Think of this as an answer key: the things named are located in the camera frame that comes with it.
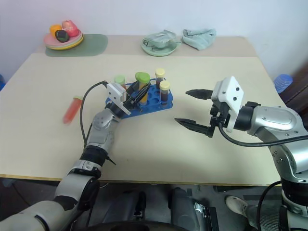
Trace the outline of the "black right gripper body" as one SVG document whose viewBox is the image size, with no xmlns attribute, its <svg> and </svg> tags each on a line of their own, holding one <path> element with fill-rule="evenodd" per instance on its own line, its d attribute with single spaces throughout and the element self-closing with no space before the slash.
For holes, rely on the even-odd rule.
<svg viewBox="0 0 308 231">
<path fill-rule="evenodd" d="M 219 124 L 221 124 L 223 128 L 227 127 L 230 119 L 229 109 L 226 103 L 221 103 L 220 106 L 216 106 L 215 104 L 212 105 L 210 110 L 210 127 L 207 132 L 208 137 L 213 137 L 215 128 L 219 127 Z"/>
</svg>

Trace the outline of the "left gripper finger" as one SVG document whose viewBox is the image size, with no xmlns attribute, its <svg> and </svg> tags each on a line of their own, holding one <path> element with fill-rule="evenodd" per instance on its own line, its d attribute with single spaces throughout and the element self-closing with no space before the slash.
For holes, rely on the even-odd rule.
<svg viewBox="0 0 308 231">
<path fill-rule="evenodd" d="M 135 96 L 133 100 L 134 107 L 137 106 L 144 106 L 147 104 L 148 100 L 148 91 L 150 89 L 150 86 L 141 86 L 138 89 L 137 95 Z"/>
<path fill-rule="evenodd" d="M 127 94 L 132 95 L 139 90 L 139 81 L 135 81 L 127 88 Z"/>
</svg>

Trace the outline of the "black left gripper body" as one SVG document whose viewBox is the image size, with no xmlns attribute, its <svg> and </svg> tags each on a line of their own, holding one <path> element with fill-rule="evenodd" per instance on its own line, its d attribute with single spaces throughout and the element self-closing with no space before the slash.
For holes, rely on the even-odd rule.
<svg viewBox="0 0 308 231">
<path fill-rule="evenodd" d="M 128 99 L 123 103 L 123 106 L 127 110 L 131 111 L 132 109 L 134 109 L 136 107 L 136 105 L 140 102 L 141 99 L 142 99 L 141 93 L 138 93 L 134 97 L 129 96 Z"/>
</svg>

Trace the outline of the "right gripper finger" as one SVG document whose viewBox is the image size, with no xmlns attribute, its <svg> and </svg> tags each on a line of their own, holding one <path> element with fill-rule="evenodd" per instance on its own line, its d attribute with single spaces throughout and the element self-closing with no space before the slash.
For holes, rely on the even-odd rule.
<svg viewBox="0 0 308 231">
<path fill-rule="evenodd" d="M 185 93 L 197 99 L 208 100 L 211 99 L 213 91 L 206 89 L 193 89 L 193 90 L 188 90 Z"/>
<path fill-rule="evenodd" d="M 180 125 L 184 126 L 188 130 L 202 133 L 207 137 L 212 138 L 211 127 L 197 124 L 196 121 L 190 119 L 175 118 L 175 121 L 177 121 Z"/>
</svg>

